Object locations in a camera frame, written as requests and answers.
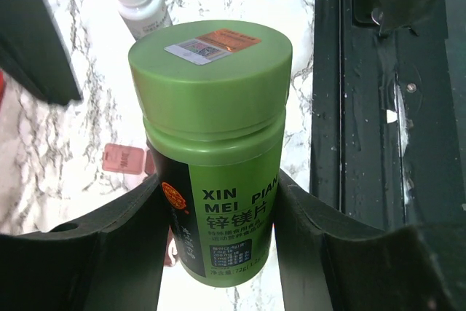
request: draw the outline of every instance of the orange sticker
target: orange sticker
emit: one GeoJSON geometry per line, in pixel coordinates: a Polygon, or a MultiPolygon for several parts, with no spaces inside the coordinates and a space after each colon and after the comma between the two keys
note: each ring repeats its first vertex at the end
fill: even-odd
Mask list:
{"type": "Polygon", "coordinates": [[[162,182],[162,189],[168,202],[170,202],[173,207],[179,210],[186,208],[186,200],[181,196],[180,192],[176,191],[176,189],[166,182],[162,182]]]}
{"type": "Polygon", "coordinates": [[[225,28],[198,36],[197,39],[230,52],[238,52],[261,42],[260,39],[225,28]]]}

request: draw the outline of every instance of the green bottle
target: green bottle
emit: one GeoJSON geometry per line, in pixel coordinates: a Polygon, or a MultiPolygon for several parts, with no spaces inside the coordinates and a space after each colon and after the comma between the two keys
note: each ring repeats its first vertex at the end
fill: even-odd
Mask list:
{"type": "Polygon", "coordinates": [[[291,58],[280,32],[232,20],[163,28],[129,52],[181,263],[206,285],[267,260],[291,58]]]}

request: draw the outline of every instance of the pink tag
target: pink tag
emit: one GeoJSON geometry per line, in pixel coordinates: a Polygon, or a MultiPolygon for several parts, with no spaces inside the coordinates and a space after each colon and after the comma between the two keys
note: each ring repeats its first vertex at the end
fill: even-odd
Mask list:
{"type": "Polygon", "coordinates": [[[131,146],[108,143],[105,145],[102,169],[114,173],[139,175],[143,172],[145,152],[131,146]]]}

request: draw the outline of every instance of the marble surface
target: marble surface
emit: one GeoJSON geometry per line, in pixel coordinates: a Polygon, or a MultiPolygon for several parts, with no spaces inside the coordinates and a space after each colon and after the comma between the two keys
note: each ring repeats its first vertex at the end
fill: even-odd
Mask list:
{"type": "MultiPolygon", "coordinates": [[[[134,40],[114,0],[48,0],[76,72],[84,101],[66,108],[35,101],[8,81],[0,109],[0,232],[48,231],[124,194],[141,180],[102,171],[107,143],[144,147],[141,112],[127,64],[134,40]]],[[[167,0],[174,23],[247,20],[283,32],[293,43],[293,72],[281,167],[309,187],[314,0],[167,0]]],[[[192,298],[177,309],[283,310],[277,254],[236,288],[210,288],[180,264],[166,268],[159,310],[174,310],[170,291],[192,298]]]]}

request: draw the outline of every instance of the label sticker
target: label sticker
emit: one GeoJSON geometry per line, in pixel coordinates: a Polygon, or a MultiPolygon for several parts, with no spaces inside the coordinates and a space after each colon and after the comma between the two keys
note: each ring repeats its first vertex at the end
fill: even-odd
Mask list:
{"type": "Polygon", "coordinates": [[[151,147],[181,261],[209,285],[240,284],[265,264],[281,146],[216,167],[177,162],[151,147]]]}
{"type": "Polygon", "coordinates": [[[223,28],[195,39],[170,45],[165,48],[165,51],[196,65],[205,65],[260,42],[258,38],[223,28]]]}
{"type": "Polygon", "coordinates": [[[138,147],[108,143],[103,151],[102,169],[114,173],[139,175],[143,172],[145,152],[138,147]]]}
{"type": "Polygon", "coordinates": [[[125,22],[135,40],[139,40],[147,34],[150,34],[158,29],[172,25],[172,20],[168,14],[166,5],[164,5],[161,10],[153,17],[147,18],[145,20],[129,20],[124,17],[123,21],[125,22]]]}

